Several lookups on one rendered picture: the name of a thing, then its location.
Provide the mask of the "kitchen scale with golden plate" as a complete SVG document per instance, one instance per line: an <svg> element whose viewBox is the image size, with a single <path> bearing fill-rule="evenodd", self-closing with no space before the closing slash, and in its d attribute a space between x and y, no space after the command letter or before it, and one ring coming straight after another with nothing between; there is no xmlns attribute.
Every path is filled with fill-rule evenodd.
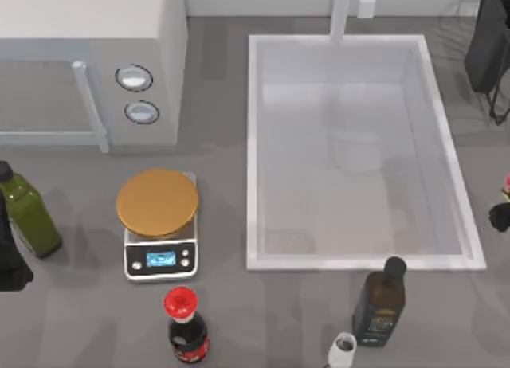
<svg viewBox="0 0 510 368"><path fill-rule="evenodd" d="M185 280L198 271L198 181L160 167L131 176L116 196L124 275L132 282Z"/></svg>

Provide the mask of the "white sink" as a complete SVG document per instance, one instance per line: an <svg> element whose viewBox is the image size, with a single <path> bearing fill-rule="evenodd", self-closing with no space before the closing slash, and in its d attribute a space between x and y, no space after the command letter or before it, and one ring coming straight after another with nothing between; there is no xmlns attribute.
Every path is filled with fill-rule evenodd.
<svg viewBox="0 0 510 368"><path fill-rule="evenodd" d="M422 35L252 35L246 266L486 268Z"/></svg>

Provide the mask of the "small microwave knob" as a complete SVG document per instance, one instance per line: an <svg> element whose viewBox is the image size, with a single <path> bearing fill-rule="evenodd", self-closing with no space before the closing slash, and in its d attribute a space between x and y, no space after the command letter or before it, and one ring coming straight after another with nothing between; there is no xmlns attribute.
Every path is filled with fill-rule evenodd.
<svg viewBox="0 0 510 368"><path fill-rule="evenodd" d="M139 100L129 103L124 108L125 116L133 123L150 125L159 119L159 109L151 102Z"/></svg>

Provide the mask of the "pale microwave oven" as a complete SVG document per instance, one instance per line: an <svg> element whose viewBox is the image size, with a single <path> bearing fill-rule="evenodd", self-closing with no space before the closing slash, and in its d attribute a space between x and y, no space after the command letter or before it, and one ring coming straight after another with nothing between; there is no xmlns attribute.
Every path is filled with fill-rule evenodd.
<svg viewBox="0 0 510 368"><path fill-rule="evenodd" d="M97 146L71 63L83 61L100 118L116 147L174 146L186 66L185 0L0 0L0 146ZM153 76L120 87L118 68ZM127 104L153 103L139 125Z"/></svg>

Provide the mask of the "large microwave knob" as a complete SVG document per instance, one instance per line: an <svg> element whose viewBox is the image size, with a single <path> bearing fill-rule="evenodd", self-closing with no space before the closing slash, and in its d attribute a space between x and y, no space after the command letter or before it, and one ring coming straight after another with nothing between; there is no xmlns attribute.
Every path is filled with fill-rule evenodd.
<svg viewBox="0 0 510 368"><path fill-rule="evenodd" d="M118 68L115 78L120 87L130 92L145 91L153 84L152 74L141 65L129 65Z"/></svg>

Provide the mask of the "dark bottle with red cap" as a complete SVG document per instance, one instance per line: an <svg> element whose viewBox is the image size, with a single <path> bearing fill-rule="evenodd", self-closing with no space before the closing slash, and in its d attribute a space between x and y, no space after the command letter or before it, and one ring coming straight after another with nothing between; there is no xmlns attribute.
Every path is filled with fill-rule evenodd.
<svg viewBox="0 0 510 368"><path fill-rule="evenodd" d="M175 357L187 364L202 361L210 351L210 336L195 291L184 285L173 287L163 297L163 308L170 318L168 338Z"/></svg>

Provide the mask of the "dark olive bottle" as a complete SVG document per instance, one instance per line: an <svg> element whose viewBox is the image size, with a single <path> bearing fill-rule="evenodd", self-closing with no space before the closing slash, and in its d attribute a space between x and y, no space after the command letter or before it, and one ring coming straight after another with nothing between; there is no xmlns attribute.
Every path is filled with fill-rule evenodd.
<svg viewBox="0 0 510 368"><path fill-rule="evenodd" d="M351 317L351 333L358 346L388 343L406 306L406 270L402 258L391 256L382 270L367 275Z"/></svg>

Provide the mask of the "tall white tap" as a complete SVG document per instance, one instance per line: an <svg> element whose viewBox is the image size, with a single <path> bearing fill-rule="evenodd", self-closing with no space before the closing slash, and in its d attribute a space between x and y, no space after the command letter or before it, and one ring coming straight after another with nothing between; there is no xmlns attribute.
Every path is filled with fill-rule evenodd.
<svg viewBox="0 0 510 368"><path fill-rule="evenodd" d="M340 45L343 40L351 1L332 0L329 37L333 45Z"/></svg>

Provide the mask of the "white cup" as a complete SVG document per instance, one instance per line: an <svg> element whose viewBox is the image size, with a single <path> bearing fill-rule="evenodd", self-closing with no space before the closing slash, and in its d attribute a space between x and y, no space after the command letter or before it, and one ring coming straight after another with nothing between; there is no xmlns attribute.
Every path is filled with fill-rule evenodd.
<svg viewBox="0 0 510 368"><path fill-rule="evenodd" d="M340 332L328 351L328 368L351 368L357 341L353 334Z"/></svg>

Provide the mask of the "green bottle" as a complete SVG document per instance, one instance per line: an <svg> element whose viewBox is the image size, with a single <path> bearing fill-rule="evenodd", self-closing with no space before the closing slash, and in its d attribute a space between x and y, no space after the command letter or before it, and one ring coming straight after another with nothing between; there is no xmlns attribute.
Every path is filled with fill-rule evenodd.
<svg viewBox="0 0 510 368"><path fill-rule="evenodd" d="M11 225L34 256L45 258L62 246L61 235L41 194L3 160L0 160L0 190Z"/></svg>

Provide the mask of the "black pot with pink flower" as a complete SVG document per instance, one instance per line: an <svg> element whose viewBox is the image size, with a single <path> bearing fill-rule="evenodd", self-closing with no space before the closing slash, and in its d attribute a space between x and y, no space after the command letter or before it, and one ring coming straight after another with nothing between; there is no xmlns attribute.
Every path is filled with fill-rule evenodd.
<svg viewBox="0 0 510 368"><path fill-rule="evenodd" d="M504 201L494 205L489 210L488 216L492 227L500 233L505 233L510 229L510 174L506 176L501 193Z"/></svg>

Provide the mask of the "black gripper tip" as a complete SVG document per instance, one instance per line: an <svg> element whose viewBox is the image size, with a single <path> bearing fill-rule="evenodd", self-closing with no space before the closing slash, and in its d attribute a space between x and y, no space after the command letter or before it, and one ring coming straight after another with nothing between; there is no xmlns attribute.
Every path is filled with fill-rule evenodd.
<svg viewBox="0 0 510 368"><path fill-rule="evenodd" d="M16 246L0 190L0 292L20 292L32 281L33 272Z"/></svg>

